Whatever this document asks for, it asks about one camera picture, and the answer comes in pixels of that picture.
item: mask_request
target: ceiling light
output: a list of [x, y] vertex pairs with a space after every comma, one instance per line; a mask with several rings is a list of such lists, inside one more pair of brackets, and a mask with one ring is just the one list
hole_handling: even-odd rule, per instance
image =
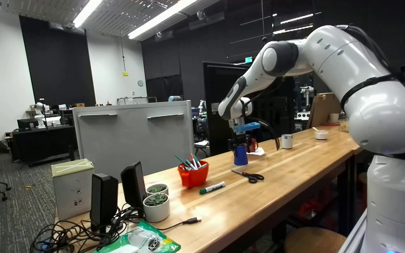
[[171, 15], [174, 15], [175, 12], [181, 11], [182, 8], [185, 8], [186, 5], [189, 5], [195, 1], [196, 0], [179, 0], [179, 1], [177, 1], [174, 5], [168, 7], [167, 9], [164, 9], [158, 15], [155, 15], [154, 18], [148, 19], [146, 23], [143, 23], [139, 28], [129, 32], [129, 39], [134, 39], [136, 36], [144, 33], [146, 30], [151, 29], [153, 26], [158, 25], [164, 19], [169, 18]]
[[300, 29], [309, 29], [312, 28], [313, 25], [309, 23], [309, 25], [303, 25], [303, 26], [296, 26], [296, 28], [290, 28], [290, 29], [276, 29], [272, 32], [272, 35], [276, 35], [276, 33], [286, 33], [286, 32], [293, 32], [293, 30], [300, 30]]
[[102, 0], [89, 0], [87, 5], [77, 14], [72, 19], [75, 28], [78, 28], [89, 15], [91, 12], [101, 4]]
[[293, 21], [297, 21], [297, 19], [310, 18], [310, 16], [317, 15], [317, 14], [320, 14], [320, 11], [317, 11], [317, 12], [310, 12], [310, 14], [304, 14], [304, 15], [299, 15], [299, 16], [289, 18], [289, 19], [282, 19], [279, 23], [288, 23], [288, 22], [293, 22]]

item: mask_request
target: pencil holder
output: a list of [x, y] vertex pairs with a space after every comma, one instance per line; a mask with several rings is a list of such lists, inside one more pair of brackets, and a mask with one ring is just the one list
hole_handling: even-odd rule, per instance
[[191, 188], [202, 185], [205, 182], [207, 172], [207, 163], [205, 160], [199, 160], [199, 163], [200, 165], [196, 168], [185, 168], [182, 163], [177, 165], [177, 171], [179, 174], [184, 186]]

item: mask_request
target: computer monitor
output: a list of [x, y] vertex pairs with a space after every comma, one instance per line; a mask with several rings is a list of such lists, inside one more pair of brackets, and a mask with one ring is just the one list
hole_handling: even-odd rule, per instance
[[22, 119], [16, 119], [18, 123], [18, 130], [30, 130], [34, 129], [37, 126], [37, 120], [33, 118], [22, 118]]

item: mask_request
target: cardboard box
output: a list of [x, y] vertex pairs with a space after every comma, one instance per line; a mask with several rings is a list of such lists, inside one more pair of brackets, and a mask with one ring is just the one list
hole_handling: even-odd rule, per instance
[[56, 216], [68, 219], [91, 208], [92, 163], [87, 158], [50, 165]]

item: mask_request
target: gray panel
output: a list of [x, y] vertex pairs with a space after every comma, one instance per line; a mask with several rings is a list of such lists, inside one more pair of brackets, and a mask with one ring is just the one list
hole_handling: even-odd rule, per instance
[[192, 151], [189, 101], [74, 108], [72, 116], [79, 157], [117, 179], [127, 164], [141, 161], [150, 174]]

